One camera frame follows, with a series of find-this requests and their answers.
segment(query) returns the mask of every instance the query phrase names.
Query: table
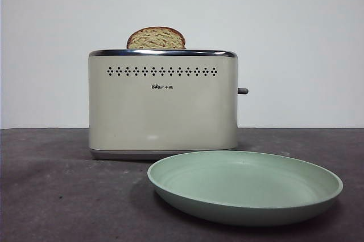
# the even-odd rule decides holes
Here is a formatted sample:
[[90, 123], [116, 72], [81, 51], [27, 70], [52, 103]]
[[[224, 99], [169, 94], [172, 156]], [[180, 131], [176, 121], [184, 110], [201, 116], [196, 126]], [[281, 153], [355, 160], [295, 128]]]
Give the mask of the table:
[[96, 161], [87, 129], [1, 130], [2, 241], [363, 241], [364, 129], [238, 129], [237, 150], [303, 159], [344, 183], [338, 201], [302, 223], [217, 224], [164, 202], [153, 161]]

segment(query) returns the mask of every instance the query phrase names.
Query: toaster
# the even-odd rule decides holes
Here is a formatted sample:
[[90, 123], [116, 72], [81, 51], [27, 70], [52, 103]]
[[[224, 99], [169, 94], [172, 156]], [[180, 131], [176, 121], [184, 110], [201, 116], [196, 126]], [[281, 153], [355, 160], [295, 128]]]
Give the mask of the toaster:
[[[95, 159], [160, 159], [237, 146], [237, 55], [209, 50], [89, 54]], [[239, 93], [247, 93], [241, 88]]]

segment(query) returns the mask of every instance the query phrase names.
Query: white wall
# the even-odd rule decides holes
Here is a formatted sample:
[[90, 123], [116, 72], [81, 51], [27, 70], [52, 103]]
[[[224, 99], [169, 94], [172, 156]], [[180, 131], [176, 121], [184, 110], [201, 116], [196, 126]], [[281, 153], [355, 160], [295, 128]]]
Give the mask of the white wall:
[[239, 56], [238, 124], [364, 126], [364, 0], [2, 0], [2, 127], [87, 127], [88, 53], [146, 26]]

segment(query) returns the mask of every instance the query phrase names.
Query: plate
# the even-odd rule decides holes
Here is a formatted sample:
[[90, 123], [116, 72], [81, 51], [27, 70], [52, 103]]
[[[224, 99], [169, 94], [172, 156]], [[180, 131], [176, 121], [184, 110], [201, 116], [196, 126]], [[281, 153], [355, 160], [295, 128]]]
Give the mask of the plate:
[[151, 165], [148, 177], [175, 208], [231, 225], [307, 220], [327, 210], [342, 191], [340, 178], [318, 165], [245, 151], [174, 155]]

